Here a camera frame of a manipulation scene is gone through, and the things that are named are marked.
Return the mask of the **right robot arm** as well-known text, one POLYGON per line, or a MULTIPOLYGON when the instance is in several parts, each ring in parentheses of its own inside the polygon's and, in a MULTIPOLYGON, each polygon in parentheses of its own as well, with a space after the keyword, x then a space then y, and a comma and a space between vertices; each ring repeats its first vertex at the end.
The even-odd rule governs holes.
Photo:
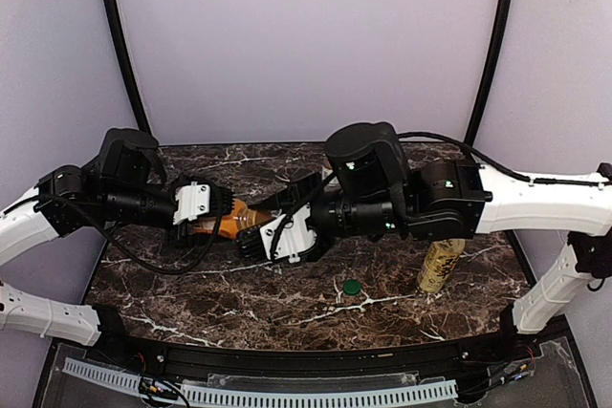
POLYGON ((561 230, 552 267, 500 316, 510 336, 541 332, 590 282, 611 275, 611 167, 582 176, 515 172, 470 149, 465 160, 413 169, 403 136, 386 122, 360 122, 324 145, 336 189, 314 174, 264 201, 273 218, 241 230, 245 257, 320 258, 337 238, 389 233, 420 240, 470 239, 514 229, 561 230))

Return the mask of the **brown drink bottle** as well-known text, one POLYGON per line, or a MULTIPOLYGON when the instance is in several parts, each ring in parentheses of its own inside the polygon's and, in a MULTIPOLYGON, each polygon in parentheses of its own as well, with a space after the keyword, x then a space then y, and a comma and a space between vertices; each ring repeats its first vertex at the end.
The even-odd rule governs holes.
POLYGON ((327 179, 333 173, 333 168, 331 163, 329 162, 326 156, 323 157, 322 165, 321 165, 321 177, 322 179, 327 179))

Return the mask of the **black frame post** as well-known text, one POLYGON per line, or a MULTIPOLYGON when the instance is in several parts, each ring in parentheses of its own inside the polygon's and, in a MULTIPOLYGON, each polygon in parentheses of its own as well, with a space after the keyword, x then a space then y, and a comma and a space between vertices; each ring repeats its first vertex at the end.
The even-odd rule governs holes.
POLYGON ((498 59, 502 49, 511 4, 512 0, 497 0, 496 3, 490 42, 470 113, 470 120, 464 136, 464 142, 470 146, 475 144, 487 108, 498 59))
POLYGON ((142 97, 134 72, 130 52, 120 18, 118 0, 102 0, 108 29, 120 68, 120 75, 127 95, 130 109, 137 127, 147 134, 151 134, 151 126, 147 118, 142 97))

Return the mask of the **yellow tea bottle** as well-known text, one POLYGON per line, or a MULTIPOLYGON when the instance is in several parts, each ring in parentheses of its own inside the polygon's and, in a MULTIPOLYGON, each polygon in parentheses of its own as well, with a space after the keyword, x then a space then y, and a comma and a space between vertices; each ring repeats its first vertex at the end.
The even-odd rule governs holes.
POLYGON ((438 292, 452 274, 465 245, 465 239, 446 239, 431 243, 417 277, 419 289, 425 293, 438 292))

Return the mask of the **green bottle cap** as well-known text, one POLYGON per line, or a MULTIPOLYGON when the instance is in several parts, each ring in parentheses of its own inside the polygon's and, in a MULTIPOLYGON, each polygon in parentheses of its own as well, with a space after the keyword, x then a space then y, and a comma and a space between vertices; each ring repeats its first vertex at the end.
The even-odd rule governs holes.
POLYGON ((361 293, 361 282, 356 279, 347 279, 342 285, 342 291, 349 296, 356 296, 361 293))

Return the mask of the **orange juice bottle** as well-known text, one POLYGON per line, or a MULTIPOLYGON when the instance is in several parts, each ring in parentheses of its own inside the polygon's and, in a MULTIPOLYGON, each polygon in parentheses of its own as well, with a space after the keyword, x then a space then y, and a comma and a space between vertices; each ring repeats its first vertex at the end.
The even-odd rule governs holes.
MULTIPOLYGON (((233 210, 222 218, 218 235, 222 238, 235 240, 241 230, 262 225, 273 219, 271 211, 250 208, 245 202, 234 199, 233 210)), ((195 234, 212 234, 215 218, 200 218, 192 225, 195 234)))

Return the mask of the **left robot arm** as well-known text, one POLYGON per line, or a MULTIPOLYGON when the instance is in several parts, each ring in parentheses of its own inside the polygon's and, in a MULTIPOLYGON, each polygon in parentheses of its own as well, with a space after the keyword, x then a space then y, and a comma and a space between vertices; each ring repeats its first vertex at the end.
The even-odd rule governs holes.
MULTIPOLYGON (((1 212, 1 262, 83 227, 94 228, 125 252, 110 226, 142 225, 182 236, 203 218, 213 221, 204 244, 210 248, 223 217, 233 211, 233 192, 196 176, 170 183, 158 148, 158 141, 144 131, 112 128, 85 165, 64 165, 40 179, 1 212)), ((1 327, 87 347, 125 333, 113 307, 62 303, 7 283, 1 285, 1 327)))

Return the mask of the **left black frame post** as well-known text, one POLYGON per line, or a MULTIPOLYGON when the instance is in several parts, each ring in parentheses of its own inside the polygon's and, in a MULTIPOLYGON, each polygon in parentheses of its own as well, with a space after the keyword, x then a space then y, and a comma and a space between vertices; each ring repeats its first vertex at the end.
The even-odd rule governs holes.
POLYGON ((151 134, 151 126, 147 118, 142 97, 134 72, 130 52, 120 18, 118 0, 102 0, 108 29, 120 68, 120 75, 127 95, 130 109, 137 127, 147 134, 151 134))

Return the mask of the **right black frame post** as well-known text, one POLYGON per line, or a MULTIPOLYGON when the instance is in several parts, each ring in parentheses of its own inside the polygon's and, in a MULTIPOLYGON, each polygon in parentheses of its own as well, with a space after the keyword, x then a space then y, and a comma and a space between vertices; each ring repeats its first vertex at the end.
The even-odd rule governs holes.
POLYGON ((502 49, 511 4, 512 0, 497 0, 496 3, 490 42, 470 113, 470 120, 464 136, 464 142, 470 146, 475 144, 487 108, 498 59, 502 49))

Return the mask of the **black front rail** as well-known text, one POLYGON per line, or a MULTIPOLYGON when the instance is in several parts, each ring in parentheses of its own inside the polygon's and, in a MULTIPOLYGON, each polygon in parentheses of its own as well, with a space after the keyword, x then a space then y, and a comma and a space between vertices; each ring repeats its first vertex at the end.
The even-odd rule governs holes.
POLYGON ((245 351, 138 338, 104 336, 86 351, 99 362, 171 379, 229 376, 373 376, 417 372, 422 376, 483 373, 493 364, 531 356, 528 346, 504 344, 500 333, 446 342, 361 351, 245 351))

